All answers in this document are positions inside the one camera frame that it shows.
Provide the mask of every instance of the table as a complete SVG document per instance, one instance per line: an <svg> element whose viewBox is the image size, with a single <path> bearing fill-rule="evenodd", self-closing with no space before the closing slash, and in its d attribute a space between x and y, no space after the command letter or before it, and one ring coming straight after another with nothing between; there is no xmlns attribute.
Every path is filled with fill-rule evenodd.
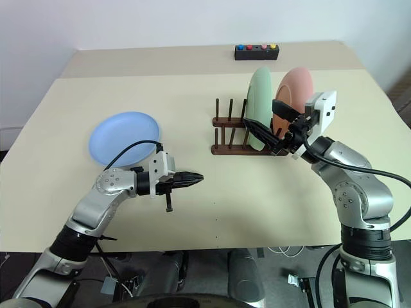
<svg viewBox="0 0 411 308"><path fill-rule="evenodd" d="M119 240L104 242L106 251L338 243L331 192L305 161L211 154L215 99L220 116L230 98L233 116L239 115L255 69L267 65L276 89L289 69L304 65L316 92L337 90L335 120L325 135L359 151L373 167L411 178L411 132L342 43L279 46L276 62L234 62L232 46L77 52L0 165L1 250L41 252L53 242L103 169L88 154L92 130L130 110L153 116L177 169L205 180L173 191L171 213L163 196L124 202L105 232ZM394 195L395 222L410 205L409 191L381 180ZM409 238L410 230L409 221L392 237Z"/></svg>

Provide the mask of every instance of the floor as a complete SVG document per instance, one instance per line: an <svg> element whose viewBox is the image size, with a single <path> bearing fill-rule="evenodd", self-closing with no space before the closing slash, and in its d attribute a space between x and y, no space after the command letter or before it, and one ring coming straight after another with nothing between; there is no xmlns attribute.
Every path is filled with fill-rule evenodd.
<svg viewBox="0 0 411 308"><path fill-rule="evenodd" d="M402 297L401 307L411 308L411 243L396 241L393 243L397 259L398 282ZM314 277L318 263L327 248L310 250L305 248L302 253L292 259L281 254L274 254L264 249L264 257L258 257L256 249L250 249L261 273L266 292L267 307L309 307L306 295L297 287L287 283L289 273L300 277ZM185 293L213 293L227 295L227 252L228 250L193 250L189 252L189 268ZM39 256L34 253L11 253L11 257L1 268L0 290L1 298L7 299L23 276L32 267ZM122 275L134 276L147 270L157 262L161 252L130 253L124 261L111 259ZM330 272L334 258L329 258L323 269L320 281L322 303L324 307L332 307L332 290ZM90 257L88 265L79 278L104 279L107 272L99 257ZM109 304L110 295L100 293L101 282L84 280L73 303L73 308L98 307Z"/></svg>

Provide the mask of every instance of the wooden dish rack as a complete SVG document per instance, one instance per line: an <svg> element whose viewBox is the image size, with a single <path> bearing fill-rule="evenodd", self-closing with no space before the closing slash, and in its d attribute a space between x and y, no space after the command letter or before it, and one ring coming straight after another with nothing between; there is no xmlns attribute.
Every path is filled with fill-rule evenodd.
<svg viewBox="0 0 411 308"><path fill-rule="evenodd" d="M245 131L244 139L242 144L233 144L234 135L236 133L236 128L244 128L243 118L245 113L245 107L247 105L247 99L243 100L243 108L241 110L241 117L232 117L232 104L233 99L230 99L229 116L219 117L218 109L220 100L216 99L216 116L213 118L214 130L214 144L211 146L211 153L213 155L271 155L271 151L265 146L261 151L253 149L247 144L250 131L247 129ZM221 143L218 143L218 129L221 129ZM232 128L230 141L228 144L225 143L225 129ZM279 155L287 155L287 152L281 151Z"/></svg>

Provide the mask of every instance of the cable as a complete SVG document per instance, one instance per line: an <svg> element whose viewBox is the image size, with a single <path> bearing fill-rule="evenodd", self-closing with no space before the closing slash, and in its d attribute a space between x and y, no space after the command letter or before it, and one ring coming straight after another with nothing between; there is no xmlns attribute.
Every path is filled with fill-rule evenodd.
<svg viewBox="0 0 411 308"><path fill-rule="evenodd" d="M282 251L282 252L278 252L278 251L274 250L274 249L273 249L273 248L271 248L271 247L267 247L267 249L268 249L268 250L270 250L272 253L277 253L277 254L282 255L284 252L287 252L288 250L290 250L290 247L289 247L289 246L287 246L287 249L286 249L286 250L284 250L284 251Z"/></svg>
<svg viewBox="0 0 411 308"><path fill-rule="evenodd" d="M317 298L317 308L322 308L321 297L320 297L320 275L321 275L322 267L324 266L324 263L326 262L329 255L331 255L335 250L339 249L340 246L341 244L331 247L326 252L326 254L322 257L319 267L317 268L317 273L315 274L315 297Z"/></svg>
<svg viewBox="0 0 411 308"><path fill-rule="evenodd" d="M333 160L330 159L326 159L323 156L315 153L311 148L310 145L308 144L307 141L307 135L306 135L306 131L303 132L302 134L302 138L304 141L304 146L306 148L306 151L313 157L315 157L316 159L325 162L327 164L330 164L332 166L335 167L339 167L342 169L346 169L346 170L351 170L351 171L357 171L357 172L364 172L364 173L372 173L374 175L381 175L381 176L386 176L388 178L393 178L395 180L398 180L400 182L403 182L405 185L407 185L409 188L411 188L411 181L407 180L406 178L400 176L400 175L396 175L394 173L389 173L386 171L382 171L382 170L375 170L375 169L369 169L369 168L362 168L362 167L356 167L356 166L350 166L350 165L346 165L346 164L341 164L339 162L335 162ZM394 223L391 227L390 227L390 232L394 231L395 229L397 229L398 227L400 227L409 217L411 216L411 207L408 209L408 211L404 214L403 217L401 217L396 223Z"/></svg>
<svg viewBox="0 0 411 308"><path fill-rule="evenodd" d="M287 255L286 252L281 249L281 247L279 247L278 249L280 249L281 253L282 253L285 257L287 257L287 258L294 258L294 257L298 256L298 255L304 250L304 246L301 246L300 250L299 250L298 252L296 252L295 254L293 254L293 255Z"/></svg>
<svg viewBox="0 0 411 308"><path fill-rule="evenodd" d="M340 261L340 259L341 259L341 256L340 256L340 254L338 254L337 257L334 260L333 267L331 268L331 284L333 285L333 288L334 288L335 270L337 269L337 265L338 265L338 262Z"/></svg>
<svg viewBox="0 0 411 308"><path fill-rule="evenodd" d="M107 258L107 256L104 254L103 250L101 249L101 247L98 243L96 243L96 248L97 248L98 252L100 253L100 259L103 262L103 265L104 265L105 269L107 270L107 273L109 274L110 278L112 280L114 280L115 282L117 282L118 284L120 284L123 287L123 289L130 295L130 297L133 297L133 293L129 290L129 288L127 288L126 285L124 285L123 279L120 277L120 274L118 273L117 269L110 262L109 258Z"/></svg>
<svg viewBox="0 0 411 308"><path fill-rule="evenodd" d="M76 279L76 281L98 281L98 282L101 282L102 284L104 283L104 280L97 279L97 278L81 278L81 279Z"/></svg>
<svg viewBox="0 0 411 308"><path fill-rule="evenodd" d="M7 260L10 258L10 254L8 252L5 252L6 255L4 256L4 260L1 261L0 263L0 269L3 267L3 265L7 262Z"/></svg>
<svg viewBox="0 0 411 308"><path fill-rule="evenodd" d="M140 141L137 141L137 142L129 145L128 147L126 147L123 151L121 151L121 152L119 153L119 155L117 155L116 157L114 157L114 159L110 162L110 164L107 165L106 168L104 168L104 170L109 169L109 168L117 161L117 159L119 159L119 158L120 158L124 153L126 153L129 149L133 148L134 146L138 146L139 144L143 144L143 143L153 143L153 144L156 144L156 145L160 145L160 146L161 146L161 143L159 143L159 142L157 142L157 141L154 141L154 140L140 140Z"/></svg>
<svg viewBox="0 0 411 308"><path fill-rule="evenodd" d="M121 286L124 288L124 290L126 290L126 292L130 295L130 297L133 297L133 293L130 291L130 289L127 288L127 286L124 285L124 283L119 282L117 279L115 279L115 278L112 276L112 274L111 274L109 268L107 267L107 264L106 264L106 262L104 261L104 259L101 258L101 257L100 257L100 259L101 259L101 261L102 261L105 269L107 270L107 273L109 274L110 279L113 280L113 281L115 281L115 282L117 282L118 284L121 284Z"/></svg>

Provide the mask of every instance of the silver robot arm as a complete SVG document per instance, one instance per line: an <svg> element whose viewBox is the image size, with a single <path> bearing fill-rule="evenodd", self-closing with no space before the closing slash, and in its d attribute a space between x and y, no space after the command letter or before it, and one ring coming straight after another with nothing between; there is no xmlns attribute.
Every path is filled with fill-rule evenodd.
<svg viewBox="0 0 411 308"><path fill-rule="evenodd" d="M73 297L78 288L74 278L86 265L88 255L123 201L137 195L166 194L169 212L172 210L171 190L202 179L203 176L196 173L176 173L174 158L164 151L150 160L149 172L140 167L131 171L104 170L91 191L80 200L54 243L44 250L22 281L14 299L1 303L0 308L56 307Z"/></svg>
<svg viewBox="0 0 411 308"><path fill-rule="evenodd" d="M326 164L310 154L312 150L328 160L371 168L361 154L322 136L333 120L336 99L335 91L314 94L306 103L304 114L273 100L273 113L291 123L284 139L257 121L243 122L274 155L285 150L293 158L301 157L312 164L312 170L331 189L341 223L340 256L345 269L335 275L335 306L398 308L396 260L390 240L389 213L393 201L389 188L370 173Z"/></svg>
<svg viewBox="0 0 411 308"><path fill-rule="evenodd" d="M368 160L341 142L333 142L324 158L371 168ZM312 170L333 194L341 223L340 256L345 271L336 276L338 307L399 307L396 259L392 254L389 213L393 199L389 188L374 175L335 167L323 162Z"/></svg>

